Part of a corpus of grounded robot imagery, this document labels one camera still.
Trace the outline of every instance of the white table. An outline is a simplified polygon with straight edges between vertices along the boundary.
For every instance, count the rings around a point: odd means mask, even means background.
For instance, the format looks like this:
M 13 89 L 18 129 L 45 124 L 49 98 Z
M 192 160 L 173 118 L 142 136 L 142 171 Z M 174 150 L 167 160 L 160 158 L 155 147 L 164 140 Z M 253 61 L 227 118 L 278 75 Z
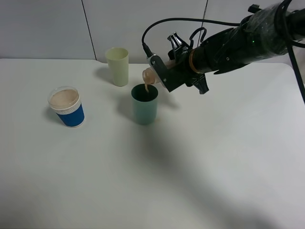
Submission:
M 159 85 L 145 127 L 130 91 L 147 66 L 131 64 L 116 87 L 97 61 L 0 60 L 0 226 L 303 229 L 305 106 L 292 69 L 208 74 L 205 95 Z M 80 92 L 80 127 L 48 108 L 62 85 Z

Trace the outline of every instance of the pale yellow cup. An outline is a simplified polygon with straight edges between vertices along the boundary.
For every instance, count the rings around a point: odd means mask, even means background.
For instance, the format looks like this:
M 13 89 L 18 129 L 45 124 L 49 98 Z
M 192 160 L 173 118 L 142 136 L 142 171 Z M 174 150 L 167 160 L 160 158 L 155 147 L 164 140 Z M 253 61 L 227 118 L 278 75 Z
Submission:
M 128 84 L 128 51 L 124 48 L 111 48 L 105 53 L 105 57 L 114 85 L 122 87 Z

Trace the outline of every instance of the light green cup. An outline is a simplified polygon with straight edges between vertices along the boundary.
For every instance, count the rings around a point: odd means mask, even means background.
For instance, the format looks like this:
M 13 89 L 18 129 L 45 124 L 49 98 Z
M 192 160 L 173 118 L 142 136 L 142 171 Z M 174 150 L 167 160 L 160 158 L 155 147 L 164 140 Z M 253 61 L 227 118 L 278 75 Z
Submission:
M 105 57 L 114 85 L 122 87 L 128 84 L 128 51 L 124 48 L 111 48 L 105 53 Z
M 132 106 L 134 119 L 138 124 L 148 125 L 153 123 L 157 116 L 158 90 L 148 85 L 147 92 L 144 84 L 139 84 L 132 89 Z

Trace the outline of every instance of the blue paper cup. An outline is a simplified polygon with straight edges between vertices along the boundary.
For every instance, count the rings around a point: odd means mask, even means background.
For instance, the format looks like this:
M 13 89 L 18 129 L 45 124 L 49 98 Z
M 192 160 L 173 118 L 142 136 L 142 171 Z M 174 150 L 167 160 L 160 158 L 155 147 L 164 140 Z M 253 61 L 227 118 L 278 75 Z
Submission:
M 135 121 L 141 125 L 153 123 L 157 116 L 158 90 L 148 85 L 148 91 L 144 84 L 139 84 L 132 89 L 133 115 Z
M 84 122 L 80 95 L 74 87 L 56 88 L 50 93 L 48 102 L 67 127 L 78 127 Z

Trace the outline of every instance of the small cup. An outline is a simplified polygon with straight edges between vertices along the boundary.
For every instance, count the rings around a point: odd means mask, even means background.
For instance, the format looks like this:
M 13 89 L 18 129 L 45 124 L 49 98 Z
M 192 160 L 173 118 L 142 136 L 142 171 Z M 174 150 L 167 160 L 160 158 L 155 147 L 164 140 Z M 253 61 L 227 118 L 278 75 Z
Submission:
M 139 84 L 132 89 L 132 104 L 135 121 L 141 125 L 153 123 L 157 116 L 158 90 L 152 85 Z
M 128 84 L 128 51 L 124 48 L 111 48 L 105 56 L 114 85 L 122 87 Z
M 63 123 L 68 127 L 78 127 L 85 119 L 80 95 L 74 87 L 63 86 L 54 89 L 48 102 Z

